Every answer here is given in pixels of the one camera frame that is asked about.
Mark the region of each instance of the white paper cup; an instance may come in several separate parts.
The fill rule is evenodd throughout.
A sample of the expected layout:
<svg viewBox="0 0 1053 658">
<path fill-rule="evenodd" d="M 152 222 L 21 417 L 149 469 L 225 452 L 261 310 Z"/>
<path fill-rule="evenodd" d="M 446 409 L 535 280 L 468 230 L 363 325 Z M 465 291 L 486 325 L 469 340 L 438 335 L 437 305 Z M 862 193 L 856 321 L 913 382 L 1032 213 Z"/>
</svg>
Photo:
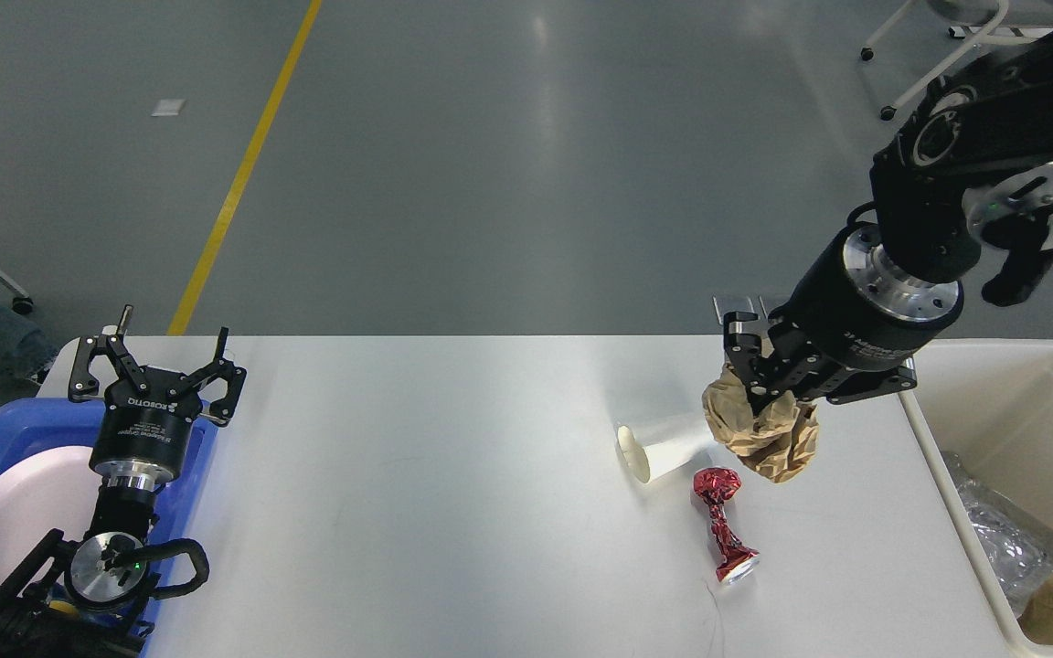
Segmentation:
<svg viewBox="0 0 1053 658">
<path fill-rule="evenodd" d="M 628 470 L 647 484 L 684 466 L 695 454 L 715 442 L 701 412 L 619 425 L 615 440 L 620 444 Z"/>
</svg>

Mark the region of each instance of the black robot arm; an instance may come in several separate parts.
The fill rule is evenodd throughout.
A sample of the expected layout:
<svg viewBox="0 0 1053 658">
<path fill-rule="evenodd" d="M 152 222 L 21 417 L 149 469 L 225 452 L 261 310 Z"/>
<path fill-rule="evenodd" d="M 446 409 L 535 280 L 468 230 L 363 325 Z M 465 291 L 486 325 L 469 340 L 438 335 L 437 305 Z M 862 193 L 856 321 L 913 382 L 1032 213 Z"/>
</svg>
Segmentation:
<svg viewBox="0 0 1053 658">
<path fill-rule="evenodd" d="M 982 299 L 1028 299 L 1053 263 L 1053 33 L 935 80 L 870 179 L 872 203 L 766 332 L 755 314 L 723 316 L 756 412 L 787 392 L 843 404 L 914 387 L 911 356 L 960 317 L 982 243 L 1008 251 Z M 876 224 L 857 220 L 867 210 Z"/>
<path fill-rule="evenodd" d="M 148 535 L 159 493 L 183 470 L 194 421 L 225 425 L 246 371 L 225 358 L 225 328 L 213 361 L 192 375 L 141 365 L 124 345 L 132 315 L 126 305 L 114 334 L 80 338 L 67 398 L 99 395 L 100 382 L 88 372 L 97 357 L 107 358 L 117 376 L 104 391 L 88 460 L 101 476 L 96 509 L 82 540 L 52 530 L 0 585 L 0 658 L 136 658 L 154 630 L 142 620 L 151 600 L 187 595 L 210 577 L 200 543 L 177 537 L 150 544 Z M 225 380 L 225 395 L 207 415 L 199 393 L 216 379 Z M 190 559 L 192 578 L 160 584 L 156 564 L 178 557 Z"/>
</svg>

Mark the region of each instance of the black cable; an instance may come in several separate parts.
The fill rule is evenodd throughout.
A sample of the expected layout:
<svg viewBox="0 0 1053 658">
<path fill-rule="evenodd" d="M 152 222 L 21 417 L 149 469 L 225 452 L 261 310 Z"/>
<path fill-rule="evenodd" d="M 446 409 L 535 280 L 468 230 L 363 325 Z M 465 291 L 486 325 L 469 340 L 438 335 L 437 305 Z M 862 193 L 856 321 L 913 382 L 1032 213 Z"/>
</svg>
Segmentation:
<svg viewBox="0 0 1053 658">
<path fill-rule="evenodd" d="M 856 205 L 855 210 L 853 210 L 852 213 L 848 215 L 848 225 L 855 224 L 856 220 L 860 219 L 861 214 L 866 212 L 873 212 L 874 210 L 876 210 L 875 201 L 869 201 L 866 204 Z"/>
</svg>

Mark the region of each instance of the chair wheel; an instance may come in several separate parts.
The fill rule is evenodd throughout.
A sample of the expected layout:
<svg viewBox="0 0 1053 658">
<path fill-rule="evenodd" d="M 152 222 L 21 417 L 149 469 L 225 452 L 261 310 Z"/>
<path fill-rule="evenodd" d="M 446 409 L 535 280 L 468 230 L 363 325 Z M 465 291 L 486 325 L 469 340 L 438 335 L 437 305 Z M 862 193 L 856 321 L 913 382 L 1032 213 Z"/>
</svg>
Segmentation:
<svg viewBox="0 0 1053 658">
<path fill-rule="evenodd" d="M 31 297 L 16 297 L 11 301 L 11 311 L 18 315 L 31 315 L 31 312 L 35 311 L 35 302 Z"/>
</svg>

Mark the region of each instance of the white plastic bin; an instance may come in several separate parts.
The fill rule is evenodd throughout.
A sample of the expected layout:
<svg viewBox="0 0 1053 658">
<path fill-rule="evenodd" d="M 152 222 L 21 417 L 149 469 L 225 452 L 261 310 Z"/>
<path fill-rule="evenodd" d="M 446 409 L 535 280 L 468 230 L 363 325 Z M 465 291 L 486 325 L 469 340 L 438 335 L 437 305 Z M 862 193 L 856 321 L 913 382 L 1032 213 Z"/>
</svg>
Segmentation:
<svg viewBox="0 0 1053 658">
<path fill-rule="evenodd" d="M 916 355 L 918 387 L 901 393 L 953 523 L 994 615 L 1019 654 L 1027 640 L 970 527 L 939 451 L 1053 529 L 1053 341 L 933 341 Z"/>
</svg>

